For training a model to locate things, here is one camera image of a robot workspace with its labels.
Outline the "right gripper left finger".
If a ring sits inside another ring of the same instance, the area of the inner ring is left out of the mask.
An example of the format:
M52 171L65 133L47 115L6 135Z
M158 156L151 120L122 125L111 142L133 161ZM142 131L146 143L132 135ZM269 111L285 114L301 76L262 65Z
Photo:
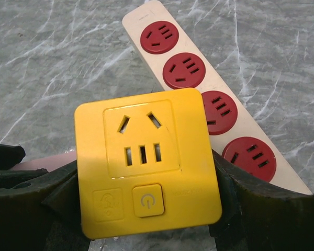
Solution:
M56 170L0 170L0 250L88 250L77 163Z

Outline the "pink power strip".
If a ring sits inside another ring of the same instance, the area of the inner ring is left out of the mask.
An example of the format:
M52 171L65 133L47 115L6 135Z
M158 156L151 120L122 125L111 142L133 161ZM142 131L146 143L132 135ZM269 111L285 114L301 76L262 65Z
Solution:
M76 160L76 151L70 151L58 155L48 156L39 159L33 159L31 161L22 162L16 164L10 170L38 170L46 169L48 172L52 172L66 164L69 164Z

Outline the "yellow cube socket adapter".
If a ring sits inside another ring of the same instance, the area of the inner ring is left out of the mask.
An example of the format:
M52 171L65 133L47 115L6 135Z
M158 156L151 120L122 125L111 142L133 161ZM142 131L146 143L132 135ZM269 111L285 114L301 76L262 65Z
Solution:
M89 239L216 223L222 216L201 93L81 104L74 114L82 231Z

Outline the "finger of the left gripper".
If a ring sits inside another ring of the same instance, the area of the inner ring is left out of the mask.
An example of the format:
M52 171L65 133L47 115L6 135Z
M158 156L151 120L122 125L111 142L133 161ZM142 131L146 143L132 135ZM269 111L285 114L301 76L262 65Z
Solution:
M10 189L22 182L48 173L44 168L37 170L12 170L26 156L21 146L0 144L0 189Z

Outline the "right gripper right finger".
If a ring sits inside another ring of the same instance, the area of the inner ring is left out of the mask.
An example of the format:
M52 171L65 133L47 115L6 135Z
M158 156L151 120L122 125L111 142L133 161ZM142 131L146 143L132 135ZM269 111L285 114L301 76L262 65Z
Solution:
M314 194L272 185L212 154L222 203L220 220L209 225L217 250L314 250Z

